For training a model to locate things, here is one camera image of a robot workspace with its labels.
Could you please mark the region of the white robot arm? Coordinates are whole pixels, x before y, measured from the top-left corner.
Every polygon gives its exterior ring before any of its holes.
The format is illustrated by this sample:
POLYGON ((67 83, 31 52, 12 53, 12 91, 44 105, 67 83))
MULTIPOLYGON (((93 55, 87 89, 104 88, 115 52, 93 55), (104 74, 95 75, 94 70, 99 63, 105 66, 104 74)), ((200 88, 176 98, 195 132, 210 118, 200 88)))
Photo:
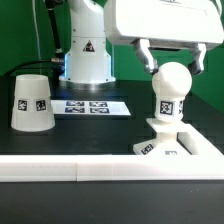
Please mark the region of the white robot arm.
POLYGON ((208 50, 224 41, 220 0, 68 0, 71 47, 60 81, 72 87, 111 84, 106 44, 132 46, 147 72, 158 71, 153 50, 187 49, 193 75, 204 70, 208 50))

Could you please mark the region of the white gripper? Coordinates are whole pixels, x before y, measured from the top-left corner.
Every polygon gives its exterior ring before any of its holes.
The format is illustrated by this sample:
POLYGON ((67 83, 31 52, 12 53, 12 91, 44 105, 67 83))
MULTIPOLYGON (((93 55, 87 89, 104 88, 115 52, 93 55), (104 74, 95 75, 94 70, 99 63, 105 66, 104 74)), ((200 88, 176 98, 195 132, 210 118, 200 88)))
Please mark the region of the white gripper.
POLYGON ((204 71, 206 47, 224 40, 218 10, 211 0, 107 0, 104 6, 106 37, 112 44, 131 45, 150 74, 158 72, 153 48, 189 48, 192 75, 204 71))

